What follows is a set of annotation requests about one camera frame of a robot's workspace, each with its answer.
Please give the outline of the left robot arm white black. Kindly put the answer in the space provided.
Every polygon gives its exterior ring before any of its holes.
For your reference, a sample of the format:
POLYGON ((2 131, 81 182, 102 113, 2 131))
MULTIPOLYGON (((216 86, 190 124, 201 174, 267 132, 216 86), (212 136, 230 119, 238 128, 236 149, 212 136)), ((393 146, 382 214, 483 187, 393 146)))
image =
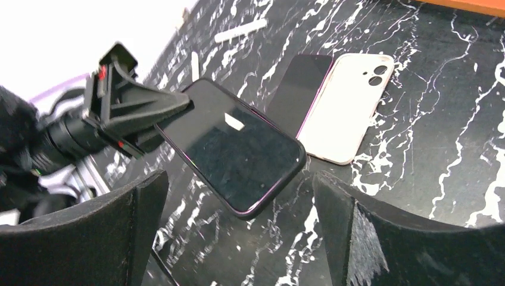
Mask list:
POLYGON ((82 193, 52 194, 38 179, 111 147, 140 158, 162 142, 157 123, 190 104, 186 94, 136 81, 135 57, 117 42, 100 59, 83 88, 65 91, 58 102, 83 98, 60 115, 38 115, 35 106, 1 89, 1 210, 16 209, 20 221, 76 205, 82 193))

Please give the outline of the beige phone case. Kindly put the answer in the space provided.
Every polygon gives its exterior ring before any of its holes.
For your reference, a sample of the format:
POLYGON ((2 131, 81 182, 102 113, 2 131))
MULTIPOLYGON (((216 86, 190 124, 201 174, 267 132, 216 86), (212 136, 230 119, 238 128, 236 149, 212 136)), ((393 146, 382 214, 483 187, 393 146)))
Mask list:
POLYGON ((394 66, 394 59, 384 54, 337 58, 297 136, 309 155, 338 165, 352 162, 394 66))

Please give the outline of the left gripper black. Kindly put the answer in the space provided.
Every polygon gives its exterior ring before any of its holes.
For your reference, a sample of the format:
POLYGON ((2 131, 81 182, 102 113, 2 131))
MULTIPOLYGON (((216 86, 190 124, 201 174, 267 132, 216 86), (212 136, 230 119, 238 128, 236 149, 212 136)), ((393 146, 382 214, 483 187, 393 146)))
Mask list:
POLYGON ((42 130, 30 144, 30 169, 49 175, 110 146, 127 157, 146 154, 139 139, 146 128, 184 110, 186 94, 141 85, 135 79, 138 62, 116 42, 100 59, 82 89, 84 103, 56 119, 42 119, 42 130))

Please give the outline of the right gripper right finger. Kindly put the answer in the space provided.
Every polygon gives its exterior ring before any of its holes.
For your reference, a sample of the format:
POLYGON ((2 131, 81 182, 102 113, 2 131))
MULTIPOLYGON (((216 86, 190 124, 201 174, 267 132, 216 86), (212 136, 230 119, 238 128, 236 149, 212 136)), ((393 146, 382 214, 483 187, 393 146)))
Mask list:
POLYGON ((430 220, 313 177, 333 285, 503 285, 504 225, 430 220))

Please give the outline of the orange wooden shelf rack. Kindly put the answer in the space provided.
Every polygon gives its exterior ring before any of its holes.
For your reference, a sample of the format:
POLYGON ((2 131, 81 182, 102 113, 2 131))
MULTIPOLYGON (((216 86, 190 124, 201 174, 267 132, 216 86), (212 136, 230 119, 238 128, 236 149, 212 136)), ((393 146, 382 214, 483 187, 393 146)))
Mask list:
POLYGON ((443 7, 504 18, 504 0, 420 0, 443 7))

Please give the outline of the white marker pen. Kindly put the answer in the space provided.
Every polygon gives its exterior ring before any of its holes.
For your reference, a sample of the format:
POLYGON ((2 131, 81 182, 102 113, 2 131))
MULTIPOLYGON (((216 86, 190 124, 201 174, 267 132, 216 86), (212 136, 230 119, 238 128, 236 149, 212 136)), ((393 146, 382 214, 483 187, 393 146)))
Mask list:
POLYGON ((234 38, 247 35, 256 30, 263 29, 267 26, 268 21, 266 18, 261 18, 254 20, 250 23, 243 24, 241 26, 234 27, 224 32, 220 32, 214 36, 215 43, 222 43, 225 41, 232 40, 234 38))

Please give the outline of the purple tipped marker pen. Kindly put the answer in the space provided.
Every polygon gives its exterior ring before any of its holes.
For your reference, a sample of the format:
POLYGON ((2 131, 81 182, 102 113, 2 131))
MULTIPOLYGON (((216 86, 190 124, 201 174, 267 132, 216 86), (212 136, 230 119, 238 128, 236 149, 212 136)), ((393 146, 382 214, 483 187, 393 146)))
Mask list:
POLYGON ((196 81, 200 78, 199 56, 198 53, 192 51, 191 53, 191 79, 196 81))

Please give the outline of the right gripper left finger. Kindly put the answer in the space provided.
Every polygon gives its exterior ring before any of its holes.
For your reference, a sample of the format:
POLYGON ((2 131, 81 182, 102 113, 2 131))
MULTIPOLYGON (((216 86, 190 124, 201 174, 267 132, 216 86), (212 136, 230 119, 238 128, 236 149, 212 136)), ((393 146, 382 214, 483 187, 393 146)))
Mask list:
POLYGON ((141 285, 169 188, 158 170, 64 210, 1 227, 2 285, 141 285))

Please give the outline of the phone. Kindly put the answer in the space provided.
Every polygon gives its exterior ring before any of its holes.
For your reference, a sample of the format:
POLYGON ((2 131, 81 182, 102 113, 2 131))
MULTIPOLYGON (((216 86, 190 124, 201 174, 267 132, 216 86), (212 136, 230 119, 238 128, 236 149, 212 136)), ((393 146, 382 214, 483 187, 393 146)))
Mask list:
POLYGON ((210 79, 184 93, 188 108, 158 133, 236 217, 255 218, 304 167, 303 145, 210 79))
POLYGON ((296 137, 332 65, 330 55, 294 56, 266 108, 266 116, 281 130, 296 137))

